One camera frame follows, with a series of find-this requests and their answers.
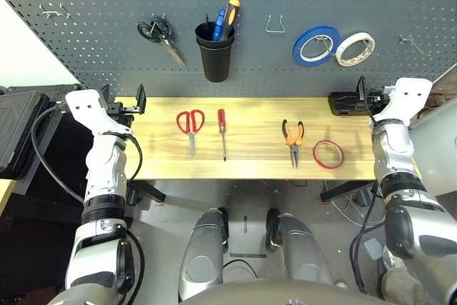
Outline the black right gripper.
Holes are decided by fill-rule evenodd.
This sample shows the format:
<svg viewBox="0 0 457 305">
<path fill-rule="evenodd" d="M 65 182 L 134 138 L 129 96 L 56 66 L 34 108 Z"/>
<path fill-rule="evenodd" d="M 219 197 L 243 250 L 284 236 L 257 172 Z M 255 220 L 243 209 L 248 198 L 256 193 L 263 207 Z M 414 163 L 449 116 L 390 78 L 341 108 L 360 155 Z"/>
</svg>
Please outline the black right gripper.
<svg viewBox="0 0 457 305">
<path fill-rule="evenodd" d="M 381 113 L 390 101 L 384 87 L 365 89 L 365 76 L 361 75 L 358 80 L 358 108 L 365 109 L 365 101 L 370 113 L 374 116 Z"/>
</svg>

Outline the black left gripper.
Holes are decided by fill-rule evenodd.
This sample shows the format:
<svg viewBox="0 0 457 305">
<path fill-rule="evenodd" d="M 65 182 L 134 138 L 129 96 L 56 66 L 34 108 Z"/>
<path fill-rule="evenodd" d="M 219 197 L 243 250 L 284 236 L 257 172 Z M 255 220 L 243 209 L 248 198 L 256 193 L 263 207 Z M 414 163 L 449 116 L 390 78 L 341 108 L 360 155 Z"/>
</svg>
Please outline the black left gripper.
<svg viewBox="0 0 457 305">
<path fill-rule="evenodd" d="M 136 93 L 136 106 L 124 106 L 121 102 L 109 104 L 109 85 L 101 87 L 101 106 L 106 113 L 118 124 L 131 128 L 134 121 L 134 114 L 143 114 L 146 109 L 146 92 L 144 85 L 140 84 Z"/>
</svg>

